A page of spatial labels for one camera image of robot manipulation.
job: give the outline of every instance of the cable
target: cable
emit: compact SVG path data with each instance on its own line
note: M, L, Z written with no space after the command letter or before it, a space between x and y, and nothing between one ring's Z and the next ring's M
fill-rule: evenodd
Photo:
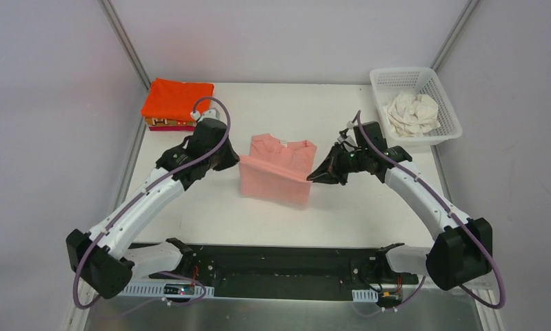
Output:
M162 181L164 181L168 177L173 176L176 172L180 172L180 171L182 171L186 168L189 168L189 167L195 165L196 163L199 163L199 162L203 161L204 159L207 159L208 157L213 155L220 147L222 147L222 145L225 143L226 139L228 139L228 133L230 132L230 114L228 113L228 110L226 109L226 106L224 106L224 104L220 100L218 100L214 97L202 97L202 98L198 99L198 101L196 101L196 103L194 103L194 107L192 108L192 112L196 111L196 107L198 106L199 103L201 103L204 100L208 100L208 99L218 103L219 106L221 106L221 108L224 111L224 114L226 116L226 131L224 132L224 135L223 135L222 139L219 141L219 143L215 147L213 147L213 149L208 151L206 154L204 154L201 157L199 157L195 160L192 160L188 163L180 165L178 168L175 168L174 170L172 170L172 171L168 172L167 174L163 175L162 177L159 177L156 181L154 181L148 187L146 187L146 191L151 191L151 189L153 189L157 184L161 183ZM125 205L125 207L123 207L123 209L121 209L121 211L119 211L119 213L117 213L111 219L111 221L109 222L109 224L107 224L105 229L110 230L115 225L115 223L143 196L144 196L144 193L140 192L138 195L135 196L135 198L131 199ZM101 298L101 296L99 294L91 302L89 302L85 305L82 304L80 302L80 298L78 297L78 284L79 284L80 278L81 278L80 274L81 274L81 272L84 268L84 265L86 263L86 260L88 259L88 256L90 255L92 250L97 246L99 241L104 237L104 235L105 234L101 232L94 239L94 241L92 243L90 243L90 245L88 246L88 249L82 255L82 258L80 259L80 262L78 263L78 267L76 269L76 274L74 275L74 284L73 284L74 290L72 291L72 300L74 301L74 305L78 309L81 309L81 310L85 310L85 309L88 309L88 308L92 307Z
M185 305L192 305L192 304L202 300L204 297L206 297L207 289L204 286L204 284L200 283L199 281L197 281L195 279L179 276L177 274L172 274L172 273L169 273L169 272L160 272L160 274L163 274L163 275L169 276L169 277L174 277L176 279L181 279L183 281L189 281L193 284L196 284L196 285L200 286L203 290L203 293L200 297L190 299L189 301L186 301L186 302L173 302L173 301L167 300L167 298L165 298L165 297L162 298L162 301L166 301L167 303L169 303L169 305L182 306L183 307ZM134 312L135 310L141 309L141 308L145 307L146 305L148 305L152 302L155 302L155 301L160 301L160 300L159 300L159 298L152 298L152 299L149 299L147 301L144 301L144 302L140 303L139 305L136 305L135 307L133 307L129 310L126 310L126 311L122 312L121 314L116 314L116 315L113 315L113 316L97 315L97 317L100 318L100 319L120 319L122 317L125 317L125 316L129 315L130 313Z
M452 210L450 209L450 206L432 189L432 187L427 184L423 179L421 178L418 178L416 174L414 174L411 170L403 167L402 165L400 165L399 163L393 161L390 157L387 157L386 155L384 155L373 143L372 141L368 138L368 136L366 135L365 133L365 130L363 128L363 124L361 123L361 111L359 110L357 112L357 115L354 117L357 122L358 122L358 127L359 127L359 130L361 131L361 134L363 135L364 139L366 140L367 144L369 145L369 147L371 147L372 150L374 150L375 153L377 153L383 160L391 163L393 166L395 166L396 168L400 169L401 171L403 171L404 173L408 174L409 176L411 176L412 178L416 178L417 179L417 183L419 183L421 186L423 186L429 193L432 197L434 197L434 199L436 199L436 201L438 201L438 203L440 204L440 206L448 213L448 215L450 215L453 219L454 219L454 222L456 222L456 224L468 235L468 237L470 238L470 240L472 240L472 242L478 247L478 249L480 250L480 252L482 253L482 255L486 258L486 261L488 261L488 263L490 264L490 266L492 267L492 271L494 272L494 277L497 279L497 284L499 286L499 302L497 304L493 304L493 303L489 303L489 302L486 302L484 301L481 297L477 296L476 294L474 294L470 289L468 289L467 287L465 287L464 285L460 285L460 288L462 290L464 290L466 293L468 293L468 295L470 295L472 298L474 298L475 300L477 300L478 302L482 303L483 305L489 307L489 308L492 308L492 309L501 309L504 305L505 305L505 302L506 302L506 291L505 291L505 284L503 283L503 277L501 276L501 271L499 269L499 267L497 266L497 264L494 262L494 259L492 258L492 256L490 255L490 253L486 250L486 248L484 247L484 245L480 242L480 240L478 240L472 233L471 231L466 227L466 225L464 224L464 222L462 222L462 220L460 220L460 218L452 212Z
M421 287L423 286L423 283L425 283L425 276L423 276L419 282L419 285L417 286L417 288L415 289L415 291L413 291L413 293L407 297L407 299L403 300L403 302L401 302L399 305L396 305L393 307L393 311L397 312L397 308L400 308L402 307L404 304L406 304L407 302L409 302L409 300L411 300L412 297L415 297L415 295L419 292L419 290L421 289ZM372 314L363 314L362 312L360 312L355 306L354 304L352 305L352 309L360 316L360 317L373 317L379 313L382 313L382 312L385 312L385 310L381 309L381 310L377 310L376 312L373 312Z
M198 266L195 265L194 269L192 269L192 279L196 280L196 276L198 276Z
M399 291L401 291L402 288L403 288L403 277L399 276L399 278L397 278L397 289L395 290L395 293L399 293Z
M372 285L370 285L369 282L365 280L365 277L363 276L363 274L361 274L360 271L359 271L359 278L360 278L360 280L361 280L363 283L365 283L366 285L368 285L368 287L369 287L371 290L373 290L373 291L375 291L375 292L377 292L377 293L379 293L379 294L381 294L381 293L383 292L383 286L382 286L380 283L377 284L377 285L379 286L379 289L373 288Z

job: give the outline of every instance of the gray floor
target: gray floor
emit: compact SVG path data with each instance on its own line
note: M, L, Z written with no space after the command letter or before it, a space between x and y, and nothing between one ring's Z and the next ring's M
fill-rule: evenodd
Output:
M378 308L372 303L207 299L183 307L153 302L121 319L103 318L122 313L143 299L117 297L91 309L86 331L150 330L482 330L476 306L462 291L422 290L396 314L360 317Z

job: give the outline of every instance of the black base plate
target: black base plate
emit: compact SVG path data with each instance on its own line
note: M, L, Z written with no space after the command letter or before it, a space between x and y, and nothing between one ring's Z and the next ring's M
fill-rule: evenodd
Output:
M131 248L148 244L134 243ZM262 246L190 245L198 267L197 280L214 287L215 297L351 301L352 290L369 283L397 283L399 274L379 279L377 249L280 248ZM183 276L191 277L193 271ZM400 274L403 284L417 284L417 276ZM150 278L168 279L160 274Z

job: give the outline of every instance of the folded clothing stack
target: folded clothing stack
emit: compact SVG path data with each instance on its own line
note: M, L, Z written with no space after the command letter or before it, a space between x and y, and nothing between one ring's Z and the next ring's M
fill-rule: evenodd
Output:
M305 205L312 182L316 146L307 140L282 141L262 134L251 139L249 156L241 155L241 192L248 197Z
M401 91L393 102L385 106L391 132L400 137L423 137L439 128L438 104L427 94Z
M211 97L214 85L209 83L183 83L156 78L146 99L141 115L151 131L193 131L196 121L190 113L201 97ZM197 110L205 112L210 100L202 101Z

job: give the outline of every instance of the red wire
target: red wire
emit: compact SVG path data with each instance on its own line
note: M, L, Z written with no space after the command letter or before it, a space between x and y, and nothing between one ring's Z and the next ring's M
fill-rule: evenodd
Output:
M395 290L396 293L398 293L401 288L403 287L403 278L401 276L397 277L397 289Z
M193 280L196 280L196 276L198 276L198 266L195 265L194 266L194 270L193 270L193 274L192 274L192 279Z

